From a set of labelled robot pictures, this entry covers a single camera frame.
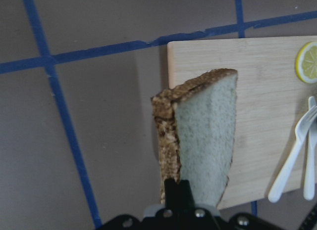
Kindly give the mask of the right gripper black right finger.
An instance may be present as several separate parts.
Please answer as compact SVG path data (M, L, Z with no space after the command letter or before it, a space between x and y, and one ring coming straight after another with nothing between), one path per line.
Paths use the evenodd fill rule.
M196 205L192 194L190 182L188 180L181 180L179 182L179 191L179 212L185 213L194 210Z

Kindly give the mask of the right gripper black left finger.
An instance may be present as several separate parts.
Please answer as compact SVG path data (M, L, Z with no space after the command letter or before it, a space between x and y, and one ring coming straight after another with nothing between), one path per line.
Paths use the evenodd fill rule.
M182 210L182 190L181 181L177 182L175 179L166 179L164 181L165 191L165 208L171 210L173 213L180 213Z

